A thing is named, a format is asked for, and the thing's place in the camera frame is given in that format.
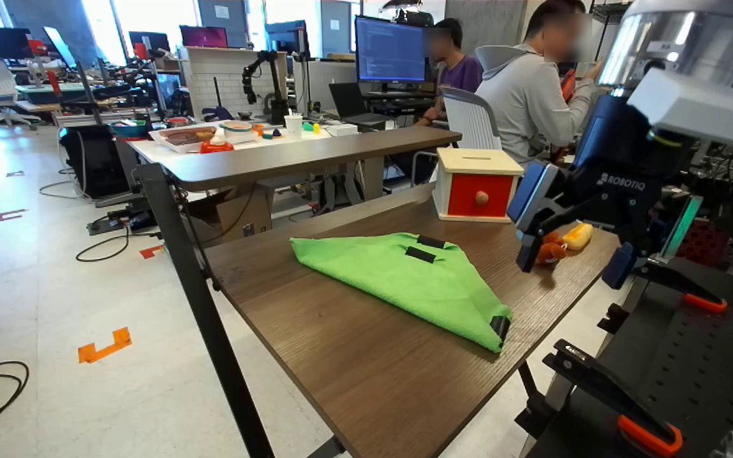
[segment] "metal frame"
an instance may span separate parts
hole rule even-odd
[[[150,162],[138,168],[138,177],[141,183],[141,195],[160,225],[160,234],[166,238],[166,248],[171,252],[171,262],[180,276],[180,285],[186,290],[190,313],[196,318],[196,326],[201,330],[201,339],[205,343],[205,350],[210,355],[210,364],[215,368],[218,383],[224,390],[224,396],[228,399],[232,415],[236,420],[236,426],[241,433],[244,448],[248,456],[267,456],[272,458],[272,448],[267,443],[261,420],[257,415],[257,407],[252,402],[252,395],[244,383],[239,362],[234,355],[232,340],[220,326],[215,302],[210,297],[210,290],[205,279],[205,264],[196,259],[196,245],[187,237],[177,204],[172,197],[171,185],[166,183],[162,164]]]

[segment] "orange tape on floor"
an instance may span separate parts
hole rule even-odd
[[[110,354],[116,354],[131,343],[129,329],[115,329],[112,343],[104,349],[94,349],[94,343],[87,343],[79,349],[79,364],[94,364],[106,359]]]
[[[141,256],[141,259],[153,259],[160,248],[162,248],[162,245],[144,246],[144,248],[140,248],[140,256]]]

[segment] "red handle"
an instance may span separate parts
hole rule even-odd
[[[682,433],[673,424],[669,424],[673,434],[671,443],[655,437],[653,433],[648,433],[645,426],[640,426],[626,415],[617,415],[616,424],[633,444],[638,444],[640,451],[655,458],[673,458],[682,451]]]
[[[695,311],[704,311],[704,313],[725,313],[728,311],[725,299],[714,302],[714,299],[708,299],[708,297],[700,297],[700,295],[692,295],[692,293],[682,295],[678,306],[695,307]]]

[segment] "person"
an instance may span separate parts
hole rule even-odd
[[[433,58],[438,61],[438,86],[456,86],[463,92],[475,92],[475,86],[482,79],[482,65],[463,54],[463,24],[456,18],[444,18],[433,24],[433,35],[428,42]],[[443,116],[443,100],[425,108],[416,125],[433,125],[438,116]]]
[[[475,94],[490,105],[501,147],[522,162],[564,150],[584,121],[599,65],[575,74],[569,102],[561,100],[556,69],[568,61],[583,18],[579,0],[545,0],[528,18],[523,42],[504,54],[495,49],[495,61],[482,61],[495,74]]]

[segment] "black hair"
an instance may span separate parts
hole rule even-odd
[[[584,2],[579,0],[545,0],[527,22],[527,38],[536,35],[549,19],[556,24],[568,24],[575,13],[584,13]]]
[[[433,32],[438,32],[439,38],[448,35],[453,45],[463,49],[463,24],[456,18],[435,22]]]

